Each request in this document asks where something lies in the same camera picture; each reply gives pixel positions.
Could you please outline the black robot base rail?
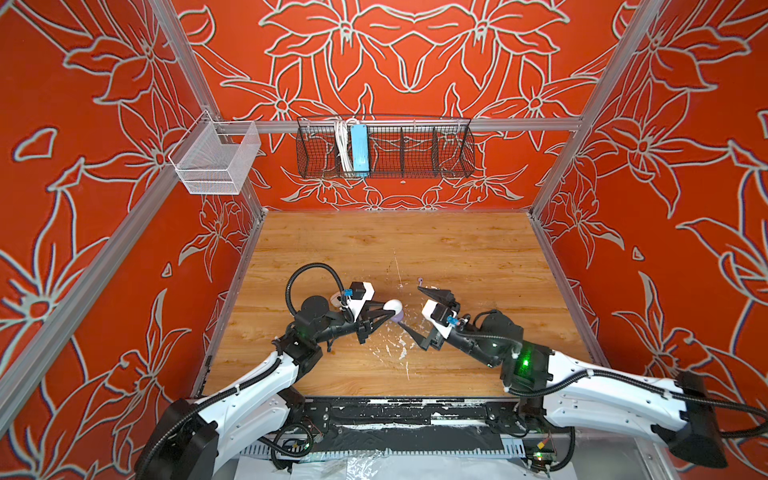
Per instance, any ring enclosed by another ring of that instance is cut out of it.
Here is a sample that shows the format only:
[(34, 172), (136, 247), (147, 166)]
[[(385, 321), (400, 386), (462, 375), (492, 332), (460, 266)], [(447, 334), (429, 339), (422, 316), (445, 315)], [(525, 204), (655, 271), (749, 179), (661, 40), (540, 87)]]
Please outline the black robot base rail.
[(448, 455), (550, 467), (576, 448), (574, 430), (524, 413), (513, 398), (307, 397), (289, 401), (268, 438), (285, 460)]

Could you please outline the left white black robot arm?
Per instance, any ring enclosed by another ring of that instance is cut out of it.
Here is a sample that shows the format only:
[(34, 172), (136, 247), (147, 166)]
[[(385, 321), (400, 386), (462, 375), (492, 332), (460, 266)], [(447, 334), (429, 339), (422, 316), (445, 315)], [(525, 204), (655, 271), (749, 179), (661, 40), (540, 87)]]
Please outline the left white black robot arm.
[[(300, 275), (322, 269), (335, 282), (340, 301), (332, 310), (323, 296), (311, 296), (300, 307), (292, 287)], [(254, 442), (274, 455), (301, 458), (314, 444), (310, 427), (301, 421), (303, 398), (294, 384), (306, 376), (347, 335), (365, 343), (382, 325), (403, 313), (401, 301), (374, 298), (369, 282), (343, 285), (325, 263), (298, 268), (285, 287), (292, 317), (285, 333), (274, 339), (270, 355), (226, 388), (198, 400), (172, 403), (158, 421), (134, 465), (138, 479), (210, 479), (242, 449)]]

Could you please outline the white round charging case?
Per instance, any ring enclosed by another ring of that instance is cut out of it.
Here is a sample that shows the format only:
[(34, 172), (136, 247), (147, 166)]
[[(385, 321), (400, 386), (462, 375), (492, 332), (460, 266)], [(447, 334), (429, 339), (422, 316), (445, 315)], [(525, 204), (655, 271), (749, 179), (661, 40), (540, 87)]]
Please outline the white round charging case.
[(401, 314), (404, 316), (403, 304), (402, 304), (402, 302), (400, 300), (392, 299), (392, 300), (387, 301), (384, 304), (384, 309), (388, 310), (388, 311), (392, 311), (393, 312), (392, 317), (396, 316), (396, 315), (401, 315)]

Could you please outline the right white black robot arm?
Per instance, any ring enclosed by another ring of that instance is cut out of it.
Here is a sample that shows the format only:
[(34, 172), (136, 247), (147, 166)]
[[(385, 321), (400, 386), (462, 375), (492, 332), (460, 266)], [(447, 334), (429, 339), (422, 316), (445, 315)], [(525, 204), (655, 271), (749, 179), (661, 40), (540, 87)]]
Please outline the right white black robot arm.
[(448, 344), (499, 369), (504, 391), (519, 399), (518, 414), (527, 424), (643, 438), (713, 469), (728, 465), (725, 441), (767, 433), (766, 410), (712, 398), (696, 374), (656, 378), (580, 361), (526, 340), (523, 327), (499, 310), (471, 316), (449, 290), (420, 291), (427, 297), (421, 315), (429, 332), (403, 330), (423, 350)]

